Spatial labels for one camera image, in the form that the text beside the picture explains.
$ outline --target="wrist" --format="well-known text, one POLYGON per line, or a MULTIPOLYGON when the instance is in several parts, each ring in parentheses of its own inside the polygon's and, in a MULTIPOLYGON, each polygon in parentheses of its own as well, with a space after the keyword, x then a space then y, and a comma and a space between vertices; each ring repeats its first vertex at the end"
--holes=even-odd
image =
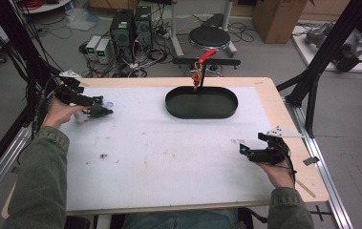
POLYGON ((290 174, 282 174, 275 178, 275 188, 294 188, 290 174))
POLYGON ((53 127, 53 128, 56 128, 56 129, 59 129, 61 127, 61 125, 62 125, 61 122, 51 120, 51 119, 48 119, 48 118, 46 118, 44 120, 44 122, 43 122, 43 126, 49 126, 49 127, 53 127))

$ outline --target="cardboard box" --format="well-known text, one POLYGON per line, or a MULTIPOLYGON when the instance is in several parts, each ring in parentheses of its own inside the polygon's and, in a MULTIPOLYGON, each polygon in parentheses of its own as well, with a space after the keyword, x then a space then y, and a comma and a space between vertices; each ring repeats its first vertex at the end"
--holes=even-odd
POLYGON ((252 24, 267 44, 286 44, 308 0, 259 0, 252 24))
POLYGON ((133 10, 138 4, 138 0, 90 0, 90 6, 94 9, 117 10, 130 9, 133 10))
POLYGON ((350 0, 314 0, 307 3, 300 16, 301 20, 334 21, 339 18, 350 0))
POLYGON ((231 8, 233 16, 252 16, 255 6, 238 4, 238 0, 234 0, 231 8))

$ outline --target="person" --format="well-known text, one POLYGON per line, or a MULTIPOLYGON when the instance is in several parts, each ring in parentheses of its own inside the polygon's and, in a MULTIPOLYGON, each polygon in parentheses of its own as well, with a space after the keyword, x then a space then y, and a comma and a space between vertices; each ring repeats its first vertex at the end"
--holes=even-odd
MULTIPOLYGON (((21 168, 9 204, 4 229, 62 229, 66 220, 67 152, 69 139, 59 127, 86 107, 69 106, 53 98, 37 136, 21 155, 21 168)), ((313 228, 311 215, 294 189, 287 163, 258 164, 275 186, 267 228, 313 228)), ((244 228, 236 209, 126 215, 123 228, 244 228)))

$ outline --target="power supply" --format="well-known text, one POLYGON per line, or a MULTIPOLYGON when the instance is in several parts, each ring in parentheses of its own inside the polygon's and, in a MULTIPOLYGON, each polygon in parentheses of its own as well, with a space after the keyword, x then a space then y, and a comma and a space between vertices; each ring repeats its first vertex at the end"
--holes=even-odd
POLYGON ((113 59, 112 46, 110 39, 102 38, 96 48, 97 59, 100 64, 108 64, 113 59))
POLYGON ((88 45, 86 45, 86 53, 88 59, 97 61, 96 48, 101 38, 102 37, 99 35, 94 35, 89 41, 88 45))

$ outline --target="black stool seat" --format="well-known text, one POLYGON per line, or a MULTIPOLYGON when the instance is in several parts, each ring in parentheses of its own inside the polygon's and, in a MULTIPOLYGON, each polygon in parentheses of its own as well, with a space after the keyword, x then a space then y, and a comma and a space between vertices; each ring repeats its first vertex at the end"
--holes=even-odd
POLYGON ((189 41, 204 50, 223 50, 230 43, 230 35, 217 27, 198 27, 189 33, 189 41))

